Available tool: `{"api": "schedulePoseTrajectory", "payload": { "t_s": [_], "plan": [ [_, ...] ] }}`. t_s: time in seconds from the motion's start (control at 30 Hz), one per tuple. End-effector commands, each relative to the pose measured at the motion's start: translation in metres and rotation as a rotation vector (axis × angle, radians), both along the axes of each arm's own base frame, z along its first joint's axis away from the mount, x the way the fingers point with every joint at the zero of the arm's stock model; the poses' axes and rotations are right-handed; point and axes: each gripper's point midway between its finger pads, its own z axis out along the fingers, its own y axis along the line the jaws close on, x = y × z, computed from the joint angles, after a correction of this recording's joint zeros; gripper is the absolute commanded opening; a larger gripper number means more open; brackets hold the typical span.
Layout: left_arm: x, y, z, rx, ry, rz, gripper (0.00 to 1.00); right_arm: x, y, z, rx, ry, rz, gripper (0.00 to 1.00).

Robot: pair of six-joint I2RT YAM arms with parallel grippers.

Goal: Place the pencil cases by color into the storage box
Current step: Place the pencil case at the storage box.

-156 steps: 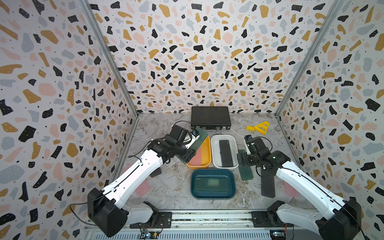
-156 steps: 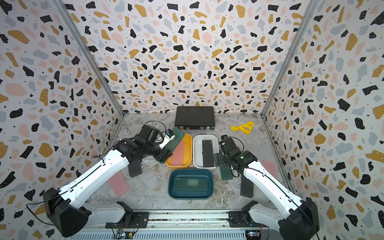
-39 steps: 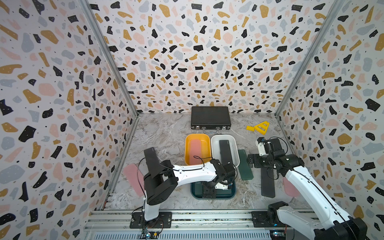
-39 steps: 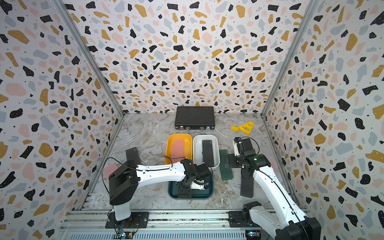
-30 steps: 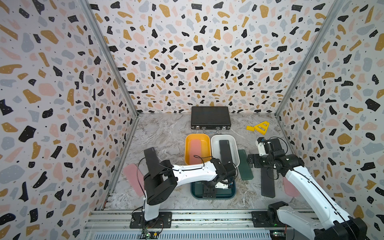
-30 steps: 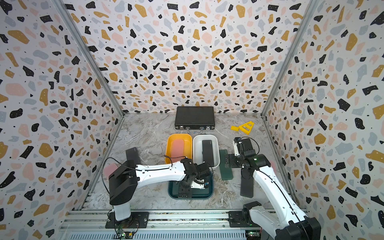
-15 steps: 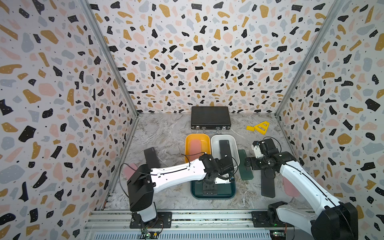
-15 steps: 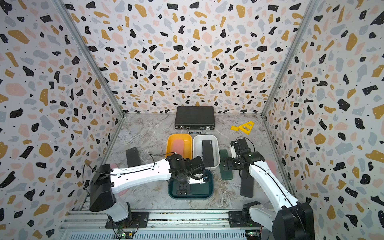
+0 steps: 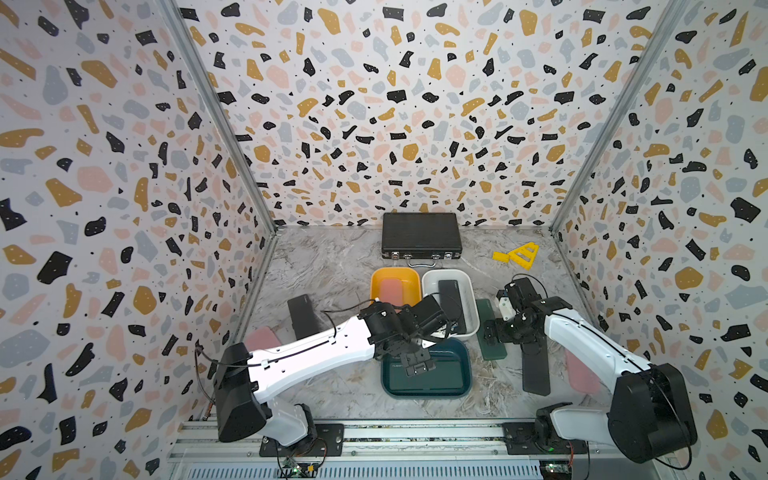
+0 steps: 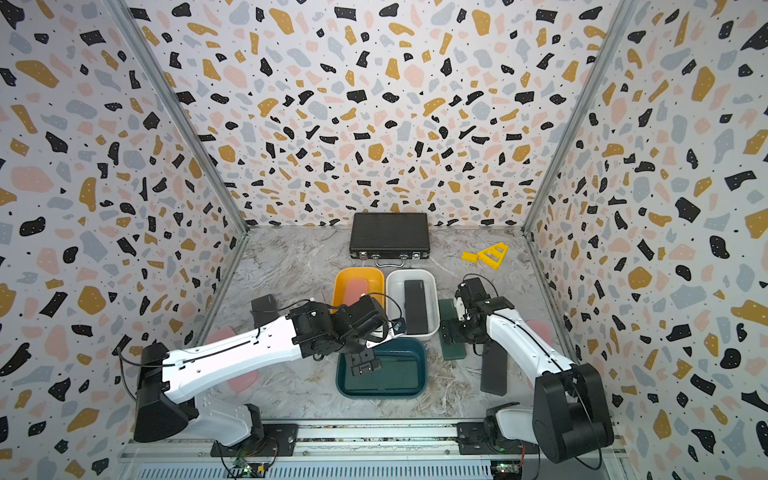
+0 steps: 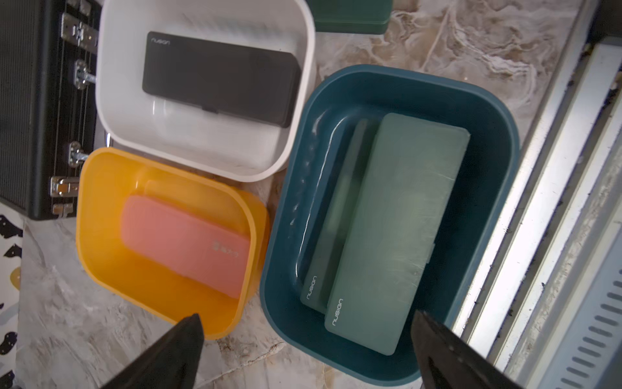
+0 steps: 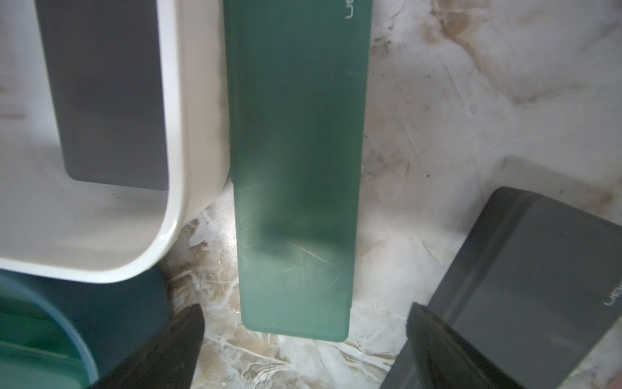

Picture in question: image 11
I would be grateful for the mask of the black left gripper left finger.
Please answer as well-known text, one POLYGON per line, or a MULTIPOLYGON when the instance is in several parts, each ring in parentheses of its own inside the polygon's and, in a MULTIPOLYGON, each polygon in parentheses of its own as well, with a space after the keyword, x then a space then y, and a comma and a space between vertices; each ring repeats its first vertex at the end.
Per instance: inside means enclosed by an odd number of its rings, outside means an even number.
POLYGON ((198 314, 182 319, 105 388, 192 388, 204 342, 198 314))

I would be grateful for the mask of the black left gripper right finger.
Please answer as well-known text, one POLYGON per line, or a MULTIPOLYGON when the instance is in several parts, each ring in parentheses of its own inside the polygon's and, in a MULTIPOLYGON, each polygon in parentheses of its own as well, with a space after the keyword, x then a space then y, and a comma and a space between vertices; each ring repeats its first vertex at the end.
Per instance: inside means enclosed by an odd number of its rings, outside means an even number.
POLYGON ((426 388, 514 388, 520 386, 429 313, 416 311, 411 339, 426 388))

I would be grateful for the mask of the pink pencil case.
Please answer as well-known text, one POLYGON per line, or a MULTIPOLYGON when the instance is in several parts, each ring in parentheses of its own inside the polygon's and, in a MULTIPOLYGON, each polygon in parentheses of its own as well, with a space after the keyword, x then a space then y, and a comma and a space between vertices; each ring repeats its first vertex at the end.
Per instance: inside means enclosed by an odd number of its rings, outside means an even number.
POLYGON ((157 199, 133 195, 121 213, 130 250, 176 274, 239 298, 250 239, 157 199))

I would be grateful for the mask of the green pencil case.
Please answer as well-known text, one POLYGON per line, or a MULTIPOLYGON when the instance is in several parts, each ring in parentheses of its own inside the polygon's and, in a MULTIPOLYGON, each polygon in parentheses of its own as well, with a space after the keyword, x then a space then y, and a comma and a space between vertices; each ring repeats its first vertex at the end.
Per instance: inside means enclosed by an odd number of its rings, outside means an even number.
POLYGON ((392 0, 307 0, 317 32, 384 34, 392 0))
POLYGON ((331 290, 327 331, 395 353, 470 138, 464 128, 420 118, 382 119, 331 290))
POLYGON ((343 160, 338 164, 336 179, 330 186, 330 202, 320 225, 301 293, 301 303, 321 314, 327 312, 378 128, 379 122, 372 119, 362 119, 357 123, 343 160))

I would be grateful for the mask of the dark grey pencil case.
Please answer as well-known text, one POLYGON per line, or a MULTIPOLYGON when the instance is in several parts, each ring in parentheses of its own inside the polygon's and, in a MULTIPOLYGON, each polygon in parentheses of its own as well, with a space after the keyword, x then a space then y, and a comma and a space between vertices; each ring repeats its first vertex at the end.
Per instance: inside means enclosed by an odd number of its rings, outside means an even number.
POLYGON ((211 113, 290 126, 301 68, 287 52, 149 32, 144 92, 211 113))

